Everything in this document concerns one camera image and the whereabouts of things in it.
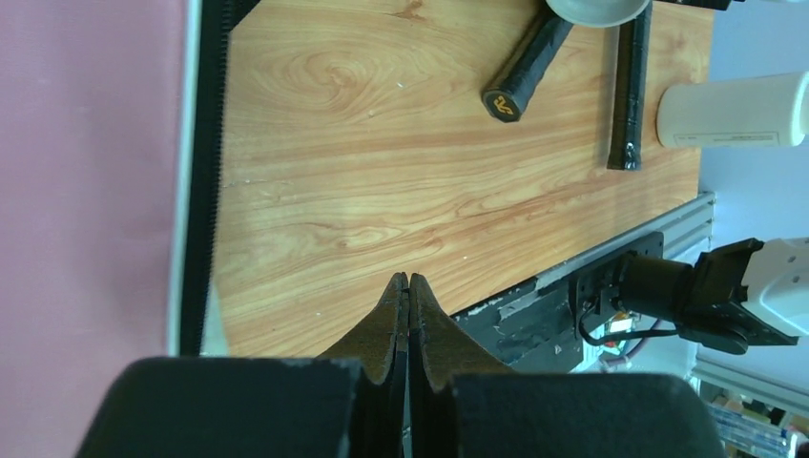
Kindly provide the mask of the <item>white racket right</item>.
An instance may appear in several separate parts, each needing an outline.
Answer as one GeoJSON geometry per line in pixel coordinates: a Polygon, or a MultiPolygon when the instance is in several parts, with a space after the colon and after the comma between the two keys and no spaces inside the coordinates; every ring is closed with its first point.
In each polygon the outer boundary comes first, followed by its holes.
{"type": "Polygon", "coordinates": [[[617,171],[641,169],[641,145],[653,6],[649,3],[619,28],[612,135],[607,167],[617,171]]]}

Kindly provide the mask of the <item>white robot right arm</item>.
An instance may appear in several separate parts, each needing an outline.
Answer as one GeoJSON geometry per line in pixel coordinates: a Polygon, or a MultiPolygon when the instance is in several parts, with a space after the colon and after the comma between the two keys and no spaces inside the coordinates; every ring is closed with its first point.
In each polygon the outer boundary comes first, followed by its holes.
{"type": "Polygon", "coordinates": [[[695,264],[628,255],[613,281],[616,310],[669,322],[715,351],[794,346],[808,335],[808,240],[745,239],[695,264]]]}

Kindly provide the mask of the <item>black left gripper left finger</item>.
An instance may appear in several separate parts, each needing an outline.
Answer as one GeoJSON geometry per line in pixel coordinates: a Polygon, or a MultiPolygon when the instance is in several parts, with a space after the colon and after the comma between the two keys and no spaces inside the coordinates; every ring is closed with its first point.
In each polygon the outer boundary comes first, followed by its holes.
{"type": "Polygon", "coordinates": [[[399,457],[408,280],[315,358],[162,357],[108,389],[81,457],[399,457]]]}

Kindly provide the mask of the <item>pink racket cover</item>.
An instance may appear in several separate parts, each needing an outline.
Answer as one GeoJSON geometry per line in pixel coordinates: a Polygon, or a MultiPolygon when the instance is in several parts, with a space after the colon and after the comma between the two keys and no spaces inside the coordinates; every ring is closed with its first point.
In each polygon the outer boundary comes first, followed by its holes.
{"type": "Polygon", "coordinates": [[[251,1],[1,5],[1,334],[201,350],[228,44],[251,1]]]}

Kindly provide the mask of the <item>white tube cap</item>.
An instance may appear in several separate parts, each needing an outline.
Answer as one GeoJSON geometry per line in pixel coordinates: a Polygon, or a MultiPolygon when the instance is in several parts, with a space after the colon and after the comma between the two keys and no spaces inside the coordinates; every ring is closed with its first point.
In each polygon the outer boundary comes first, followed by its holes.
{"type": "Polygon", "coordinates": [[[808,135],[808,73],[674,85],[656,132],[667,148],[797,146],[808,135]]]}

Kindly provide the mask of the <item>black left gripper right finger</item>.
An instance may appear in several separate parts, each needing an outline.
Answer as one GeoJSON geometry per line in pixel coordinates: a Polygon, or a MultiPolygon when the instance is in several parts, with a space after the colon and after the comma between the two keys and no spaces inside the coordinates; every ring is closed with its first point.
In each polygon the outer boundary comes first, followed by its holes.
{"type": "Polygon", "coordinates": [[[472,340],[426,278],[409,285],[416,457],[720,457],[708,408],[667,374],[526,374],[472,340]]]}

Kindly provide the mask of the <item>white racket left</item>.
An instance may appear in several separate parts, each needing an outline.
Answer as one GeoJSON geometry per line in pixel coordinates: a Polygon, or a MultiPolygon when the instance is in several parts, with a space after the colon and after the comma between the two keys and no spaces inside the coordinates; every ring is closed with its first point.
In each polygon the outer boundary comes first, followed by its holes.
{"type": "Polygon", "coordinates": [[[552,60],[562,48],[572,23],[543,6],[489,86],[482,92],[487,112],[503,122],[519,121],[552,60]]]}

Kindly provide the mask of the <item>white racket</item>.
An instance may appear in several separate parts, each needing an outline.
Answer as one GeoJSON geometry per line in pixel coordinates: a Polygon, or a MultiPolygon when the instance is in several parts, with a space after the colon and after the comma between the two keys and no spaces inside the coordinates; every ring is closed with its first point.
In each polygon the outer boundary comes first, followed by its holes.
{"type": "Polygon", "coordinates": [[[543,6],[489,86],[482,92],[487,112],[503,122],[519,121],[552,60],[562,48],[572,23],[543,6]]]}
{"type": "Polygon", "coordinates": [[[641,145],[653,6],[649,3],[619,28],[612,135],[607,167],[617,171],[641,169],[641,145]]]}

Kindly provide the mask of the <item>white shuttlecock tube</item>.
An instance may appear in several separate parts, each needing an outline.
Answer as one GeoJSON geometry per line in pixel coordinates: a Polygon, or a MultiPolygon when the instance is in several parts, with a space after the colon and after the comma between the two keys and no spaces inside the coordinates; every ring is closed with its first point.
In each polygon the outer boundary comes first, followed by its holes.
{"type": "Polygon", "coordinates": [[[547,0],[562,19],[589,28],[605,29],[634,20],[651,0],[547,0]]]}

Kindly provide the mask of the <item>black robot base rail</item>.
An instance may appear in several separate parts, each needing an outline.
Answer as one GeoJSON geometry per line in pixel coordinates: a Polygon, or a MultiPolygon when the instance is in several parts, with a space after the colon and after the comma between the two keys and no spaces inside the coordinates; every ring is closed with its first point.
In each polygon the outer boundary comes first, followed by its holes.
{"type": "Polygon", "coordinates": [[[611,240],[519,282],[451,318],[480,346],[520,372],[566,373],[595,357],[577,335],[577,316],[599,298],[627,254],[660,258],[664,235],[611,240]]]}

